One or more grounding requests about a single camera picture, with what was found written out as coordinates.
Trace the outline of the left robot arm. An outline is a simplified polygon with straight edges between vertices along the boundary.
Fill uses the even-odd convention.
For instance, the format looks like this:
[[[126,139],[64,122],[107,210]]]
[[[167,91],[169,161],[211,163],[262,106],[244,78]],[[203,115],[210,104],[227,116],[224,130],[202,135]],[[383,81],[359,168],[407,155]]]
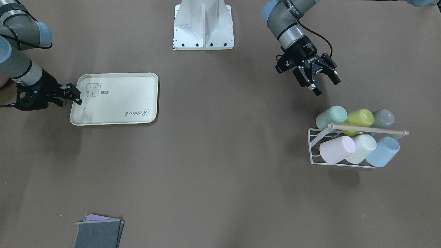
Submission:
[[[332,59],[332,44],[319,33],[306,27],[300,19],[312,9],[318,0],[271,0],[261,10],[261,17],[280,44],[283,54],[276,56],[275,70],[282,74],[290,69],[301,87],[306,87],[316,96],[323,93],[316,81],[320,73],[337,85],[341,82],[337,64]],[[329,48],[329,53],[318,55],[318,50],[306,31],[320,37]]]

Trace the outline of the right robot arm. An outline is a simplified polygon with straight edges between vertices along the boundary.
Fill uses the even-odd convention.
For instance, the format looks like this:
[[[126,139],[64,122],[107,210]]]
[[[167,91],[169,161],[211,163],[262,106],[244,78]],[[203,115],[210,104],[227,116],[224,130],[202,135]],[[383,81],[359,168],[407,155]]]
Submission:
[[[82,104],[81,92],[73,84],[57,82],[46,70],[23,53],[28,49],[50,49],[53,46],[49,27],[37,21],[17,0],[2,0],[1,74],[16,82],[16,102],[5,105],[21,111],[48,108],[49,104],[63,107],[64,100]]]

